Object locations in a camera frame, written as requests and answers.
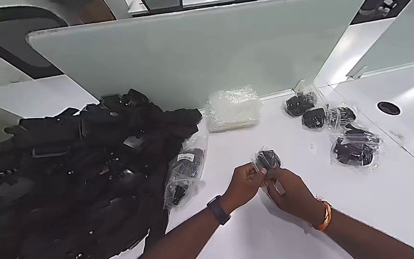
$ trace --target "plastic wrapper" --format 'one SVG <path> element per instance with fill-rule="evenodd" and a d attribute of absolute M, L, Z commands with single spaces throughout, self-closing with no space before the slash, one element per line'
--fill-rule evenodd
<path fill-rule="evenodd" d="M 197 192 L 207 153 L 207 138 L 185 141 L 178 155 L 169 163 L 164 207 L 182 206 Z"/>
<path fill-rule="evenodd" d="M 321 105 L 322 94 L 313 84 L 306 84 L 301 80 L 295 91 L 296 95 L 282 104 L 282 110 L 291 118 L 300 117 L 306 111 Z"/>
<path fill-rule="evenodd" d="M 252 163 L 256 172 L 259 172 L 262 168 L 269 171 L 272 168 L 281 166 L 281 160 L 274 150 L 266 150 L 265 148 L 262 148 L 260 151 L 252 155 Z M 285 193 L 285 190 L 279 181 L 274 183 L 274 187 L 280 194 Z"/>
<path fill-rule="evenodd" d="M 329 129 L 338 129 L 346 124 L 352 123 L 357 118 L 358 109 L 347 103 L 329 107 L 326 112 L 326 126 Z"/>
<path fill-rule="evenodd" d="M 250 86 L 220 90 L 207 102 L 207 128 L 210 133 L 238 130 L 259 124 L 262 103 Z"/>
<path fill-rule="evenodd" d="M 322 131 L 325 125 L 325 121 L 325 107 L 310 109 L 301 116 L 301 124 L 307 130 Z"/>
<path fill-rule="evenodd" d="M 373 169 L 378 166 L 379 153 L 383 151 L 380 135 L 347 123 L 332 133 L 331 163 Z"/>

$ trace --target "barcode label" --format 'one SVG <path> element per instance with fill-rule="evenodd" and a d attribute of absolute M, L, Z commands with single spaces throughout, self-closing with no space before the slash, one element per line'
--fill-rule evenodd
<path fill-rule="evenodd" d="M 177 158 L 177 161 L 180 161 L 182 159 L 187 159 L 187 160 L 193 162 L 194 154 L 190 154 L 190 153 L 188 153 L 188 154 L 179 154 L 178 158 Z"/>

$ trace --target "black smartwatch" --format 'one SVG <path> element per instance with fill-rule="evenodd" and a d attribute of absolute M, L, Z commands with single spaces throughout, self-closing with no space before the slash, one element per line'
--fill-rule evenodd
<path fill-rule="evenodd" d="M 226 212 L 224 212 L 223 208 L 220 205 L 220 198 L 221 196 L 218 195 L 213 200 L 209 201 L 207 203 L 207 208 L 209 208 L 213 215 L 215 216 L 215 219 L 220 222 L 221 225 L 224 225 L 228 220 L 231 218 L 230 215 L 227 215 Z"/>

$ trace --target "hand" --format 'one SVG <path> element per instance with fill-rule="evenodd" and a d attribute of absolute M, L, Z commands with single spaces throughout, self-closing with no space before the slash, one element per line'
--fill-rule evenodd
<path fill-rule="evenodd" d="M 252 163 L 235 168 L 230 185 L 220 200 L 224 212 L 230 214 L 252 199 L 262 186 L 265 174 L 266 169 L 256 172 Z"/>
<path fill-rule="evenodd" d="M 325 217 L 324 204 L 314 198 L 301 177 L 287 169 L 273 168 L 267 173 L 264 186 L 274 203 L 283 211 L 302 218 L 317 227 Z M 285 193 L 280 195 L 271 180 L 277 179 L 284 187 Z"/>

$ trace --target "orange bracelet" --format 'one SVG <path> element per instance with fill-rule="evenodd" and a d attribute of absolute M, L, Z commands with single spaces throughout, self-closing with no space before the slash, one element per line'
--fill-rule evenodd
<path fill-rule="evenodd" d="M 323 220 L 323 223 L 316 227 L 316 229 L 320 231 L 324 231 L 332 220 L 332 209 L 330 207 L 330 204 L 324 200 L 322 200 L 322 202 L 325 205 L 325 218 Z"/>

